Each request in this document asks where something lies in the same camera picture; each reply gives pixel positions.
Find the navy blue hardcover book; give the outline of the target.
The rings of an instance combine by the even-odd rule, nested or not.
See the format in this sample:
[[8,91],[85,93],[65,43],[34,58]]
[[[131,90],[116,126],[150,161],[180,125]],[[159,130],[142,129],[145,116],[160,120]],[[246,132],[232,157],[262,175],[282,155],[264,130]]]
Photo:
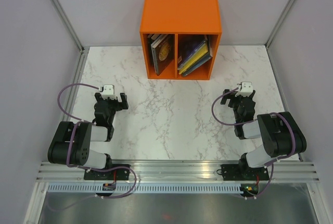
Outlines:
[[203,65],[204,63],[206,63],[208,60],[210,60],[212,58],[211,54],[206,53],[203,57],[201,57],[199,60],[197,60],[193,65],[191,65],[188,69],[186,69],[181,76],[185,77],[187,75],[189,75],[190,73],[192,73],[194,70],[196,70],[197,68],[199,68],[201,65]]

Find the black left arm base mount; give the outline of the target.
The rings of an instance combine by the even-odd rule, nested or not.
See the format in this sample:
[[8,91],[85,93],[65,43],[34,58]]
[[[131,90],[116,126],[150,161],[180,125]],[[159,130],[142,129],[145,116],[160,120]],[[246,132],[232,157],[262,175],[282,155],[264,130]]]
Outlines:
[[113,164],[111,168],[116,167],[113,171],[97,171],[92,169],[90,171],[85,170],[84,180],[86,181],[127,181],[129,179],[130,171],[128,168],[131,166],[129,164]]

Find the light blue paperback book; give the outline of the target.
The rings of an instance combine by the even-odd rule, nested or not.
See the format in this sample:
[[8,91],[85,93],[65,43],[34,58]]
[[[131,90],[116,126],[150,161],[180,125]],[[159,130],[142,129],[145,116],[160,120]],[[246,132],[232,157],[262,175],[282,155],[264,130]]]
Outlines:
[[164,38],[168,36],[168,34],[161,34],[159,35],[151,44],[151,47],[155,48],[156,46],[158,46],[163,40]]

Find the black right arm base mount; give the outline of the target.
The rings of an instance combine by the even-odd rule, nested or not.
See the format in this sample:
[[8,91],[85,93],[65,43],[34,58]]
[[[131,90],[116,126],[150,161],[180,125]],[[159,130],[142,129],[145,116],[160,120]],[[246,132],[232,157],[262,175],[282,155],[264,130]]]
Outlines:
[[237,164],[222,164],[216,173],[222,176],[224,181],[268,181],[269,172],[261,168],[240,168]]

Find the purple galaxy cover book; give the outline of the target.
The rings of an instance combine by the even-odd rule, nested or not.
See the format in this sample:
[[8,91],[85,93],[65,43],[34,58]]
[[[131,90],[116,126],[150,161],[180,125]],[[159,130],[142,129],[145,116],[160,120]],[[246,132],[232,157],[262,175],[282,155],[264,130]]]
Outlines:
[[185,63],[192,54],[200,49],[200,46],[205,43],[207,39],[205,34],[186,35],[178,50],[178,65],[180,66]]

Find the bright blue paperback book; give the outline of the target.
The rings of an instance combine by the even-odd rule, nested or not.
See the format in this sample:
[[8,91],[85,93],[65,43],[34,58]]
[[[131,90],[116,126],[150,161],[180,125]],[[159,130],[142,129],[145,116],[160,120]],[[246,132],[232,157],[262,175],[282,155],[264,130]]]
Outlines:
[[157,74],[157,61],[156,61],[156,51],[154,50],[153,47],[151,47],[152,49],[152,55],[153,55],[153,62],[154,62],[154,69],[155,69],[155,73]]

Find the black paperback book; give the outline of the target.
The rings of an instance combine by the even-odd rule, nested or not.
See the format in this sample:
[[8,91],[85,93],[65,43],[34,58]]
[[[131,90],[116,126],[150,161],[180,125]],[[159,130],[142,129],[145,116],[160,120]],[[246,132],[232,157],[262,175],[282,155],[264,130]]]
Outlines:
[[174,58],[174,35],[167,34],[155,48],[157,58],[157,76],[161,75]]

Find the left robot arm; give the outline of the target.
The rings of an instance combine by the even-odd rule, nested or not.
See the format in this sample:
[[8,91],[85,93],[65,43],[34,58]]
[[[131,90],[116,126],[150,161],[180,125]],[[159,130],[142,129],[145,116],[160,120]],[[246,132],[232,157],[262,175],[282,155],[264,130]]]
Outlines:
[[110,142],[116,112],[129,108],[127,95],[120,94],[121,101],[115,97],[95,94],[94,116],[92,122],[79,121],[59,123],[47,152],[48,161],[68,167],[91,169],[100,178],[107,180],[113,176],[112,159],[107,153],[92,150],[93,142]]

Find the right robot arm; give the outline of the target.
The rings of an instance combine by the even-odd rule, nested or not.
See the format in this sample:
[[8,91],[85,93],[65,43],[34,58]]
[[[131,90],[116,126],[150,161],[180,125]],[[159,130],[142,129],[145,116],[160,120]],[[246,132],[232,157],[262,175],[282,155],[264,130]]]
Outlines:
[[262,144],[244,153],[238,161],[238,173],[250,179],[257,168],[268,167],[273,163],[305,152],[307,143],[304,134],[290,112],[259,114],[254,118],[255,91],[249,95],[239,94],[236,89],[223,91],[221,105],[227,104],[233,110],[235,136],[241,140],[257,139]]

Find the dark green hardcover book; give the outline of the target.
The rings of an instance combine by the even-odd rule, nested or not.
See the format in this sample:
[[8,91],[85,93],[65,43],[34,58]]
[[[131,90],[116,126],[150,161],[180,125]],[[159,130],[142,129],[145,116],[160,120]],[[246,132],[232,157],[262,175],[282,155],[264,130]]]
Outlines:
[[150,64],[154,67],[151,44],[156,40],[159,34],[149,34],[147,36]]

